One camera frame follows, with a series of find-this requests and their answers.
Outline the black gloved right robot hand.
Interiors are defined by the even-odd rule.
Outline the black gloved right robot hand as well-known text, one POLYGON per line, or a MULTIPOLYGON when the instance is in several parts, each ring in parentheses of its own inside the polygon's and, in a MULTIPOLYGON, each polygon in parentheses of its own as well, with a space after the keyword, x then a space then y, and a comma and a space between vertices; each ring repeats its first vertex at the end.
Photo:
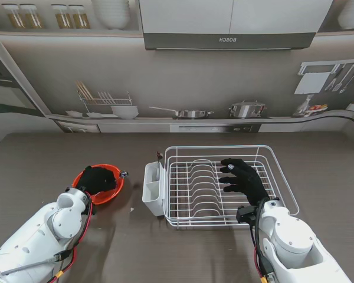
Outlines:
POLYGON ((222 173, 231 173, 234 177, 221 177, 220 183, 228 184, 224 192, 242 193, 247 197, 250 205, 257 206, 263 199, 269 199, 262 180, 258 173, 243 159, 224 159, 220 168, 222 173))

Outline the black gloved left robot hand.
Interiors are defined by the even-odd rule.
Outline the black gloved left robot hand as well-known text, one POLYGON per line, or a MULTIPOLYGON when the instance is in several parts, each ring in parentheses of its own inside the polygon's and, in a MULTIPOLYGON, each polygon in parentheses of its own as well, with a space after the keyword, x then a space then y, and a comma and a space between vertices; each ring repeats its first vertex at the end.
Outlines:
POLYGON ((106 192, 116 187, 116 178, 112 171, 103 167, 87 166, 79 181, 75 185, 76 189, 87 192, 90 195, 96 195, 100 192, 106 192))

